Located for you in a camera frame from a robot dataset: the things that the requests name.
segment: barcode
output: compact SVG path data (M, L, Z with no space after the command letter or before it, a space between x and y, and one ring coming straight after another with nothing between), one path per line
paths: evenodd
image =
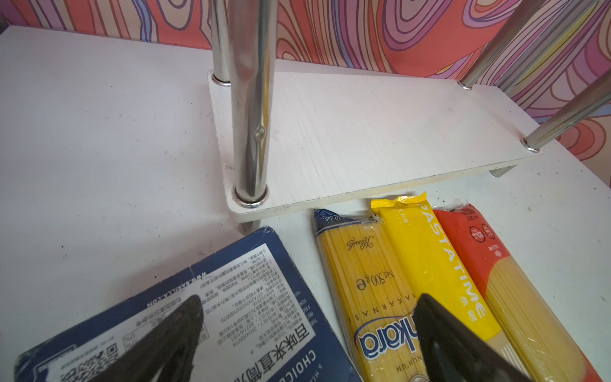
M94 353L89 359L68 370L60 376L60 382L86 382L95 377L119 358L117 344L114 343Z

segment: blue pasta box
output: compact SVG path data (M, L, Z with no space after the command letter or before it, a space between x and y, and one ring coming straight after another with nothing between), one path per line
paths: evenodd
M191 381L361 381L269 227L23 353L15 381L88 381L192 295L204 315Z

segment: metal ring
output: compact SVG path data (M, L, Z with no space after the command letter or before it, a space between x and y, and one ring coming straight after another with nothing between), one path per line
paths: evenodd
M261 199L256 200L255 202L247 202L245 200L242 200L239 196L238 193L235 191L235 186L233 187L233 200L235 200L235 202L244 208L257 208L259 206L261 206L261 204L265 203L266 200L268 200L269 197L269 188L267 187L267 185L265 186L265 192L263 193L263 196L261 197Z
M212 75L210 76L210 78L212 78L212 82L214 82L217 85L221 85L221 86L231 86L231 82L230 81L221 81L220 79L218 79L214 73L212 73Z
M462 87L464 90L471 90L471 87L465 86L462 82L460 82L459 79L456 80L456 82L460 85L460 87Z
M531 146L529 146L528 142L526 142L526 138L522 138L522 146L526 147L526 150L532 152L532 153L538 153L539 149L533 149Z

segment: yellow pasta package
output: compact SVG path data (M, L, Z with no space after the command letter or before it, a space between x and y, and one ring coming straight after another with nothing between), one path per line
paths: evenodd
M371 209L397 253L417 298L428 293L509 363L528 375L426 200L375 199Z
M415 294L380 224L315 210L316 240L348 351L366 382L428 382Z

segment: spaghetti package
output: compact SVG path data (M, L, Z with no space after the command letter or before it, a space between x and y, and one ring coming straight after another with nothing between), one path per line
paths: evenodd
M316 240L349 353L367 382L428 382L416 299L380 224L315 210Z
M481 213L467 205L435 214L532 378L601 381Z
M397 253L417 298L428 293L475 335L528 375L439 225L426 193L375 199L371 209Z

